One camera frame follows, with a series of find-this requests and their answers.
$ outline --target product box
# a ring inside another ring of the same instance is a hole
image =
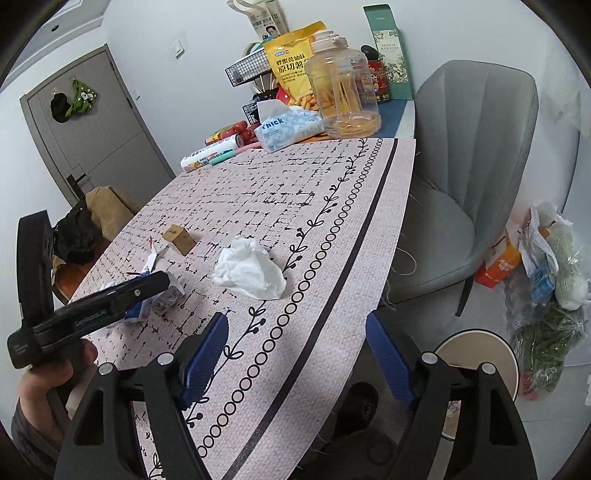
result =
[[[189,235],[189,232],[178,225],[171,225],[170,228],[163,233],[162,238],[164,238],[178,253],[185,256],[187,256],[193,247],[197,245],[195,240],[193,240],[193,237]]]
[[[164,316],[184,296],[184,288],[178,279],[172,273],[166,273],[170,280],[168,289],[152,297],[152,312],[159,317]]]
[[[252,2],[246,0],[228,0],[226,3],[232,10],[248,17],[256,34],[263,41],[271,40],[287,33],[287,27],[281,15],[278,0],[258,0]],[[245,7],[247,10],[244,11],[237,5]]]
[[[512,220],[507,222],[503,236],[488,249],[484,264],[476,272],[475,280],[489,288],[503,281],[521,263],[517,249],[521,228]]]
[[[408,70],[408,56],[390,6],[371,5],[364,7],[363,10],[384,64],[390,87],[390,98],[413,100],[414,90]]]

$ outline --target snack bag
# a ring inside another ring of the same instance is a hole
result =
[[[313,55],[314,34],[325,29],[324,23],[316,22],[263,43],[273,74],[291,97],[290,105],[318,111],[304,66]]]
[[[521,263],[517,248],[521,228],[509,219],[503,236],[484,255],[484,264],[476,272],[475,280],[489,288],[496,287]]]

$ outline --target chair leg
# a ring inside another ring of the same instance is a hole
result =
[[[470,292],[472,291],[472,286],[474,285],[474,275],[468,277],[464,282],[464,288],[462,289],[462,296],[460,297],[460,304],[457,306],[456,317],[462,316],[462,312],[464,311],[464,307],[468,302],[468,297],[470,296]]]

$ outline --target person's arm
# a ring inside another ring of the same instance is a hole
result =
[[[74,369],[69,361],[34,367],[25,372],[18,389],[21,410],[33,427],[53,448],[58,449],[66,432],[55,421],[47,392],[66,383]]]
[[[85,342],[86,365],[94,363],[96,347]],[[66,432],[57,424],[47,401],[47,392],[66,383],[73,375],[71,363],[51,363],[25,372],[19,386],[19,402],[12,419],[12,438],[32,466],[52,478]]]

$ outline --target large plastic jug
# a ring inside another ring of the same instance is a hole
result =
[[[314,56],[306,62],[316,101],[332,138],[362,138],[381,125],[367,58],[332,30],[314,35]]]

